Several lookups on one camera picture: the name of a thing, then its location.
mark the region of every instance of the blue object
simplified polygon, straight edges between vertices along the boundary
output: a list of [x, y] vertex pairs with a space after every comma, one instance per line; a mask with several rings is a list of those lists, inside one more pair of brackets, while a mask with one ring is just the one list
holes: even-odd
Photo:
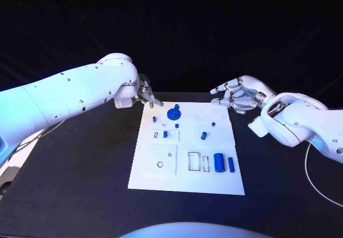
[[231, 172], [235, 172], [235, 167], [233, 167], [233, 161], [232, 158], [229, 157], [229, 167], [231, 167]]
[[203, 132], [203, 133], [202, 133], [202, 140], [205, 140], [205, 139], [206, 139], [206, 135], [207, 135], [207, 133], [206, 133], [206, 132]]
[[215, 154], [215, 170], [218, 173], [225, 172], [223, 154], [220, 154], [220, 153]]
[[179, 104], [174, 105], [174, 108], [171, 108], [167, 112], [167, 117], [170, 120], [177, 120], [180, 118], [180, 110], [179, 110]]

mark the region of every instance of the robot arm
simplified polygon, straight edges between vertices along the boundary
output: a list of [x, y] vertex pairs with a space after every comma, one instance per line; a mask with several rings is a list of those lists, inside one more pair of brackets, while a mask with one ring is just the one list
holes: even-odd
[[233, 107], [241, 114], [255, 107], [262, 109], [261, 116], [248, 125], [259, 137], [269, 133], [290, 147], [307, 140], [324, 156], [343, 163], [343, 110], [329, 110], [323, 103], [300, 93], [277, 95], [248, 75], [222, 84], [210, 93], [220, 91], [225, 97], [213, 99], [213, 104]]
[[117, 108], [131, 107], [135, 101], [163, 106], [147, 76], [120, 53], [0, 92], [0, 166], [24, 138], [109, 99]]

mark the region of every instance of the white cable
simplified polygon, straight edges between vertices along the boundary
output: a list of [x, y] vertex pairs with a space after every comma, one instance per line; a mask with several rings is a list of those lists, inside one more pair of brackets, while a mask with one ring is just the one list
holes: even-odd
[[20, 146], [22, 146], [22, 148], [20, 149], [17, 149], [13, 153], [11, 153], [11, 155], [10, 156], [13, 156], [20, 150], [23, 150], [24, 148], [26, 148], [26, 146], [35, 141], [35, 140], [37, 140], [37, 139], [40, 139], [43, 136], [46, 136], [50, 132], [53, 132], [53, 130], [60, 126], [60, 124], [65, 122], [65, 120], [63, 121], [60, 121], [60, 123], [43, 134], [43, 135], [37, 135], [30, 141], [27, 141], [26, 143], [23, 143]]
[[340, 207], [343, 207], [342, 204], [339, 204], [337, 202], [331, 201], [331, 200], [320, 193], [320, 191], [318, 191], [317, 188], [314, 187], [313, 182], [311, 182], [311, 180], [310, 180], [308, 173], [307, 173], [307, 155], [308, 155], [310, 147], [311, 147], [311, 144], [308, 144], [307, 151], [305, 151], [305, 176], [307, 176], [308, 182], [310, 182], [310, 184], [311, 184], [314, 190], [318, 192], [318, 194], [320, 194], [330, 202], [333, 202], [336, 205], [339, 205]]

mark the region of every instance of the table surface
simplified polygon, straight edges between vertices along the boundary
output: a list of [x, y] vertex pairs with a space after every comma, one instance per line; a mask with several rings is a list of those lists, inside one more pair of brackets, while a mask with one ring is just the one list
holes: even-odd
[[[161, 101], [209, 102], [209, 93], [156, 93]], [[248, 128], [259, 109], [229, 110], [245, 196], [128, 189], [143, 105], [114, 102], [66, 120], [39, 140], [0, 201], [0, 234], [104, 238], [170, 222], [233, 226], [272, 237], [342, 237], [343, 208], [314, 191], [307, 142], [294, 148]], [[343, 203], [343, 164], [308, 153], [318, 190]]]

